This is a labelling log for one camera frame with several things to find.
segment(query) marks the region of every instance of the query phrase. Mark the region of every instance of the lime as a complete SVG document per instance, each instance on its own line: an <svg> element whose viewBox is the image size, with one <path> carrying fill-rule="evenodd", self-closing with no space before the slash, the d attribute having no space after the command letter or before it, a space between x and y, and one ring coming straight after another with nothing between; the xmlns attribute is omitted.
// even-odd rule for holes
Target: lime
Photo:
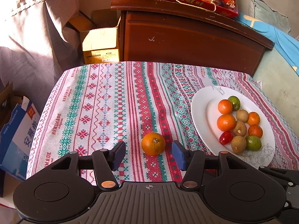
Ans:
<svg viewBox="0 0 299 224"><path fill-rule="evenodd" d="M241 103L236 96L230 96L228 100L231 101L231 103L233 104L233 111L239 110Z"/></svg>
<svg viewBox="0 0 299 224"><path fill-rule="evenodd" d="M262 147L261 139L254 135L246 137L247 146L246 148L250 151L258 151Z"/></svg>

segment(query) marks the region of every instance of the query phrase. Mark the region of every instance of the oval plate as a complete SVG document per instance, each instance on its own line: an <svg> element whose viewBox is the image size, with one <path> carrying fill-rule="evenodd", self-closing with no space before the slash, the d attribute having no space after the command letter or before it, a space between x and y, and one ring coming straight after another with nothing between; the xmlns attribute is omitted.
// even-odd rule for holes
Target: oval plate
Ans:
<svg viewBox="0 0 299 224"><path fill-rule="evenodd" d="M218 111L218 103L230 96L239 98L241 109L248 111L248 113L257 112L259 114L261 118L259 126L263 129L261 150L248 151L246 149L241 155L236 155L233 153L230 144L221 145L219 143L219 137L223 132L217 127L217 119L221 115ZM269 121L259 107L243 94L228 87L204 87L197 91L192 99L191 114L200 138L214 155L218 155L220 151L229 151L255 168L268 166L272 161L275 152L275 139ZM232 112L232 115L236 118L235 111Z"/></svg>

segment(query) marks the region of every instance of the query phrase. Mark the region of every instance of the red tomato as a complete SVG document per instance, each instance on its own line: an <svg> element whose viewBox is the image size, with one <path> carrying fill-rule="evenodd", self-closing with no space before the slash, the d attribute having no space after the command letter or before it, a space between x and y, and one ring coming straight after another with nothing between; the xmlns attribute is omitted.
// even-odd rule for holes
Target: red tomato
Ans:
<svg viewBox="0 0 299 224"><path fill-rule="evenodd" d="M219 137L219 142L222 145L226 145L226 144L230 143L233 140L233 138L234 138L234 135L230 131L225 131Z"/></svg>

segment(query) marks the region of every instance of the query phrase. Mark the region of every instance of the orange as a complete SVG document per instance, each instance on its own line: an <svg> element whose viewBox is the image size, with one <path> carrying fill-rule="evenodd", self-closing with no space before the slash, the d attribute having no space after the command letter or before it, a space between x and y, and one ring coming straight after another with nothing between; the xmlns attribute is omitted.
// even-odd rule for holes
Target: orange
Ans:
<svg viewBox="0 0 299 224"><path fill-rule="evenodd" d="M230 131L236 126L235 117L231 114L221 115L217 120L217 126L221 131Z"/></svg>
<svg viewBox="0 0 299 224"><path fill-rule="evenodd" d="M258 125L252 125L248 129L248 134L261 138L263 136L263 129Z"/></svg>
<svg viewBox="0 0 299 224"><path fill-rule="evenodd" d="M141 147L149 156L158 156L165 149L165 139L159 133L148 133L142 141Z"/></svg>
<svg viewBox="0 0 299 224"><path fill-rule="evenodd" d="M230 114L233 111L233 104L227 99L223 99L218 103L218 110L222 114Z"/></svg>
<svg viewBox="0 0 299 224"><path fill-rule="evenodd" d="M261 122L260 116L256 112L250 112L249 118L247 120L247 124L250 126L252 125L258 125Z"/></svg>

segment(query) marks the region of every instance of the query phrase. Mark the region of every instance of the wooden cabinet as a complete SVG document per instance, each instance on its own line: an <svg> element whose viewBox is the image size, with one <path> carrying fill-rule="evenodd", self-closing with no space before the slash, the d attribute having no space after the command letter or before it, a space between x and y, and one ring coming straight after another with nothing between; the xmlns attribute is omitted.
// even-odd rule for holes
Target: wooden cabinet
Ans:
<svg viewBox="0 0 299 224"><path fill-rule="evenodd" d="M253 75L273 42L224 16L162 0L111 0L121 10L120 59L208 66Z"/></svg>

